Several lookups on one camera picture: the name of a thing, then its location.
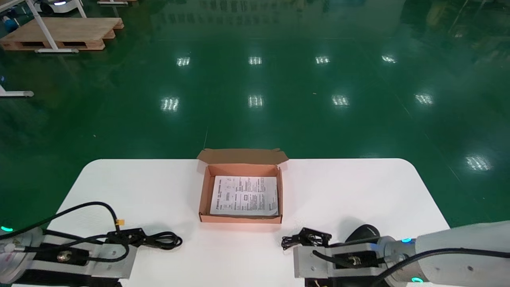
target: table top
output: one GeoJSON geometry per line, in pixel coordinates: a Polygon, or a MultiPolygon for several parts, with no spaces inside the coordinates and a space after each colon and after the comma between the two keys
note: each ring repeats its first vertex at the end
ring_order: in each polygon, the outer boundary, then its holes
{"type": "MultiPolygon", "coordinates": [[[[279,165],[281,225],[201,223],[198,206],[206,164],[195,159],[105,159],[80,173],[59,211],[88,201],[110,204],[125,229],[173,231],[172,251],[141,247],[124,286],[296,286],[292,252],[282,236],[308,227],[345,240],[364,223],[395,239],[449,226],[416,169],[402,159],[291,159],[279,165]]],[[[87,207],[51,222],[78,236],[113,228],[109,213],[87,207]]]]}

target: black wire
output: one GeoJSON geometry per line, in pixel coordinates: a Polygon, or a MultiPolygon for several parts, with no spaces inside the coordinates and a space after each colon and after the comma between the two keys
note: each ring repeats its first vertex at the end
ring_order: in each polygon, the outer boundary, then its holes
{"type": "Polygon", "coordinates": [[[418,260],[435,256],[441,254],[471,254],[471,255],[480,255],[480,256],[491,256],[491,257],[500,257],[500,258],[510,258],[510,252],[499,252],[499,251],[490,251],[490,250],[480,250],[480,249],[467,249],[467,248],[443,248],[443,249],[434,249],[428,250],[422,253],[418,253],[413,255],[393,266],[386,269],[381,274],[377,275],[374,278],[374,281],[370,285],[370,287],[376,287],[381,281],[383,281],[386,277],[395,273],[397,270],[404,268],[405,266],[414,263],[418,260]]]}
{"type": "Polygon", "coordinates": [[[66,243],[66,244],[62,244],[62,245],[57,245],[57,246],[52,246],[52,247],[46,247],[46,248],[27,246],[27,247],[25,247],[25,250],[23,252],[49,252],[49,251],[56,251],[56,250],[65,250],[65,249],[67,249],[67,248],[69,248],[69,247],[71,247],[73,245],[77,245],[77,244],[80,244],[80,243],[83,243],[83,242],[93,243],[93,241],[96,240],[96,239],[106,238],[106,237],[107,236],[104,235],[104,234],[102,234],[102,235],[94,235],[94,236],[91,236],[91,237],[78,239],[78,240],[70,242],[70,243],[66,243]]]}
{"type": "MultiPolygon", "coordinates": [[[[23,250],[23,251],[16,251],[16,252],[55,252],[55,251],[58,251],[58,250],[66,250],[67,248],[69,248],[71,246],[74,246],[74,245],[77,245],[77,244],[80,244],[80,243],[84,243],[84,242],[96,244],[97,243],[96,242],[97,239],[99,239],[99,238],[108,238],[111,243],[113,243],[113,244],[121,244],[124,247],[125,252],[124,252],[123,255],[121,255],[121,256],[119,256],[117,258],[111,258],[111,259],[108,259],[108,258],[98,258],[98,257],[81,257],[81,256],[77,256],[77,255],[74,255],[74,257],[77,258],[77,259],[82,259],[82,260],[87,260],[87,261],[96,261],[96,262],[118,262],[118,261],[121,261],[121,260],[125,259],[128,256],[129,251],[130,251],[129,241],[128,241],[127,238],[123,238],[123,235],[120,232],[120,228],[117,225],[117,215],[115,214],[115,211],[112,209],[112,207],[110,205],[108,205],[107,203],[101,202],[101,201],[87,202],[87,203],[83,203],[83,204],[77,205],[75,207],[71,207],[69,209],[64,210],[63,212],[57,213],[54,216],[51,216],[51,217],[49,217],[47,219],[44,219],[44,220],[41,220],[38,223],[32,224],[29,227],[26,227],[26,228],[23,228],[23,229],[20,229],[20,230],[17,230],[17,231],[14,231],[14,232],[11,232],[11,233],[8,233],[8,234],[5,234],[5,235],[0,235],[0,240],[4,240],[4,239],[15,237],[17,235],[20,235],[22,233],[30,231],[30,230],[32,230],[32,229],[34,229],[36,227],[39,227],[39,226],[41,226],[41,225],[43,225],[45,223],[48,223],[48,222],[52,221],[55,218],[61,217],[61,216],[65,215],[65,214],[68,214],[68,213],[70,213],[72,211],[75,211],[77,209],[80,209],[82,207],[91,206],[91,205],[100,205],[100,206],[103,206],[103,207],[105,207],[110,212],[110,214],[112,215],[112,218],[113,218],[113,222],[115,224],[115,230],[117,231],[117,232],[115,232],[115,234],[112,234],[112,235],[105,235],[105,234],[94,235],[94,236],[90,236],[90,237],[87,237],[87,238],[82,238],[82,239],[79,239],[79,240],[76,240],[76,241],[73,241],[73,242],[70,242],[70,243],[65,243],[65,244],[62,244],[62,245],[59,245],[59,246],[48,247],[48,248],[39,248],[39,247],[30,247],[30,246],[27,246],[27,247],[25,247],[25,250],[23,250]]],[[[157,233],[157,234],[154,234],[154,235],[149,235],[149,236],[146,235],[146,236],[144,236],[143,237],[143,242],[141,242],[140,245],[145,245],[145,246],[149,246],[149,247],[159,248],[159,249],[163,249],[163,250],[171,250],[171,249],[174,249],[174,248],[180,246],[182,243],[183,243],[182,238],[177,236],[175,233],[170,232],[170,231],[165,231],[165,232],[160,232],[160,233],[157,233]]]]}
{"type": "Polygon", "coordinates": [[[183,239],[177,236],[175,233],[171,231],[165,231],[146,236],[143,239],[142,245],[163,250],[172,250],[176,247],[179,247],[182,243],[183,239]]]}
{"type": "MultiPolygon", "coordinates": [[[[39,227],[45,223],[48,223],[50,221],[52,221],[53,219],[55,218],[59,218],[63,215],[66,215],[72,211],[75,211],[77,209],[80,209],[80,208],[83,208],[83,207],[87,207],[87,206],[91,206],[91,205],[100,205],[100,206],[103,206],[105,207],[109,212],[110,214],[112,215],[112,219],[113,219],[113,223],[115,225],[115,230],[117,232],[120,231],[120,228],[119,226],[117,225],[117,215],[115,214],[115,211],[113,210],[113,208],[107,204],[107,203],[104,203],[104,202],[101,202],[101,201],[92,201],[92,202],[86,202],[86,203],[82,203],[80,205],[77,205],[77,206],[74,206],[74,207],[71,207],[69,209],[66,209],[60,213],[57,213],[56,215],[54,216],[51,216],[51,217],[48,217],[46,219],[43,219],[35,224],[32,224],[30,225],[29,227],[26,227],[26,228],[23,228],[23,229],[20,229],[20,230],[17,230],[17,231],[14,231],[14,232],[11,232],[11,233],[8,233],[8,234],[5,234],[5,235],[0,235],[0,241],[1,240],[4,240],[4,239],[8,239],[8,238],[12,238],[12,237],[15,237],[15,236],[18,236],[22,233],[25,233],[27,231],[30,231],[36,227],[39,227]]],[[[73,241],[73,242],[70,242],[70,243],[66,243],[66,244],[62,244],[62,245],[59,245],[59,246],[55,246],[55,247],[50,247],[50,248],[38,248],[38,247],[26,247],[25,250],[23,251],[18,251],[18,252],[52,252],[52,251],[55,251],[55,250],[65,250],[66,248],[68,247],[71,247],[73,245],[76,245],[76,244],[80,244],[80,243],[83,243],[83,242],[89,242],[89,243],[95,243],[94,240],[96,239],[99,239],[99,238],[106,238],[107,236],[102,234],[102,235],[95,235],[95,236],[91,236],[91,237],[87,237],[87,238],[82,238],[82,239],[79,239],[79,240],[76,240],[76,241],[73,241]]],[[[118,242],[119,241],[119,238],[112,238],[112,241],[113,242],[118,242]]],[[[106,258],[96,258],[96,257],[81,257],[80,259],[84,259],[84,260],[89,260],[89,261],[97,261],[97,262],[118,262],[118,261],[121,261],[123,260],[124,258],[127,257],[127,255],[129,254],[129,245],[127,243],[121,243],[119,242],[119,244],[121,244],[122,246],[124,246],[125,248],[125,253],[117,258],[113,258],[113,259],[106,259],[106,258]]]]}
{"type": "Polygon", "coordinates": [[[363,265],[354,265],[354,264],[352,264],[350,262],[345,261],[342,258],[330,257],[330,256],[327,256],[327,255],[324,255],[324,254],[318,252],[317,250],[312,251],[312,253],[315,256],[317,256],[318,258],[322,259],[322,260],[325,260],[327,262],[331,262],[331,263],[336,264],[336,265],[340,265],[340,266],[345,267],[345,268],[358,269],[358,268],[370,267],[370,266],[373,265],[373,263],[371,263],[371,262],[368,263],[368,264],[363,264],[363,265]]]}
{"type": "Polygon", "coordinates": [[[8,234],[5,234],[5,235],[0,235],[0,240],[4,240],[4,239],[8,239],[8,238],[12,238],[12,237],[18,236],[18,235],[20,235],[22,233],[25,233],[27,231],[30,231],[30,230],[36,228],[36,227],[39,227],[39,226],[41,226],[41,225],[43,225],[45,223],[48,223],[48,222],[52,221],[55,218],[59,218],[62,215],[68,214],[68,213],[70,213],[72,211],[75,211],[77,209],[80,209],[82,207],[91,206],[91,205],[100,205],[100,206],[104,206],[106,209],[108,209],[108,211],[112,215],[113,223],[115,224],[115,230],[120,231],[120,228],[117,225],[117,215],[115,215],[115,211],[113,211],[112,207],[110,205],[104,203],[104,202],[101,202],[101,201],[92,201],[92,202],[83,203],[83,204],[77,205],[75,207],[71,207],[69,209],[66,209],[63,212],[57,213],[54,216],[48,217],[47,219],[44,219],[44,220],[41,220],[38,223],[32,224],[29,227],[26,227],[26,228],[23,228],[23,229],[20,229],[20,230],[17,230],[17,231],[14,231],[14,232],[11,232],[11,233],[8,233],[8,234]]]}
{"type": "MultiPolygon", "coordinates": [[[[30,246],[27,246],[25,247],[25,250],[23,251],[17,251],[17,252],[40,252],[40,253],[44,253],[44,252],[54,252],[54,251],[59,251],[59,250],[66,250],[67,248],[71,247],[71,246],[74,246],[74,245],[77,245],[77,244],[80,244],[80,243],[83,243],[83,242],[89,242],[89,243],[93,243],[94,240],[97,240],[99,238],[106,238],[107,236],[102,234],[102,235],[95,235],[95,236],[91,236],[91,237],[87,237],[87,238],[82,238],[82,239],[79,239],[79,240],[76,240],[76,241],[73,241],[73,242],[70,242],[70,243],[66,243],[66,244],[62,244],[62,245],[58,245],[58,246],[53,246],[53,247],[47,247],[47,248],[39,248],[39,247],[30,247],[30,246]]],[[[123,255],[117,257],[117,258],[98,258],[98,257],[88,257],[88,256],[77,256],[77,255],[73,255],[73,258],[76,258],[76,259],[80,259],[80,260],[87,260],[87,261],[96,261],[96,262],[118,262],[118,261],[121,261],[123,260],[124,258],[127,257],[127,255],[129,254],[129,245],[127,243],[120,243],[124,249],[125,249],[125,252],[123,255]]]]}

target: wooden pallet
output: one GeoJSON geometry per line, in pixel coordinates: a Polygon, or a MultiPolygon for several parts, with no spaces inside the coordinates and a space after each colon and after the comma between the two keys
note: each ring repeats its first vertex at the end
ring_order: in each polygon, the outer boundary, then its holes
{"type": "MultiPolygon", "coordinates": [[[[103,50],[103,39],[115,38],[113,29],[122,29],[121,18],[43,18],[59,48],[103,50]]],[[[35,20],[0,39],[6,51],[30,51],[51,48],[35,20]]]]}

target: robotic arm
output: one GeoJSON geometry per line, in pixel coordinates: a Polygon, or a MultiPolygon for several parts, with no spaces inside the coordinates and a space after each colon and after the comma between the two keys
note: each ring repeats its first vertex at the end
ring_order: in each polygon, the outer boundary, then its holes
{"type": "MultiPolygon", "coordinates": [[[[364,225],[354,234],[367,228],[377,231],[364,225]]],[[[297,247],[295,277],[307,278],[306,286],[313,287],[403,287],[408,282],[510,285],[510,221],[468,225],[399,241],[379,237],[378,232],[365,234],[365,238],[348,238],[341,244],[297,247]]]]}

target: green epoxy floor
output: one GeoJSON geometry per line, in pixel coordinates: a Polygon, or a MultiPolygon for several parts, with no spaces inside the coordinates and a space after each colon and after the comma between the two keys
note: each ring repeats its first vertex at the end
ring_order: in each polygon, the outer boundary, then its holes
{"type": "Polygon", "coordinates": [[[53,214],[93,160],[204,147],[403,158],[451,226],[508,220],[510,4],[464,3],[86,2],[124,21],[104,51],[0,52],[35,93],[0,99],[3,224],[53,214]]]}

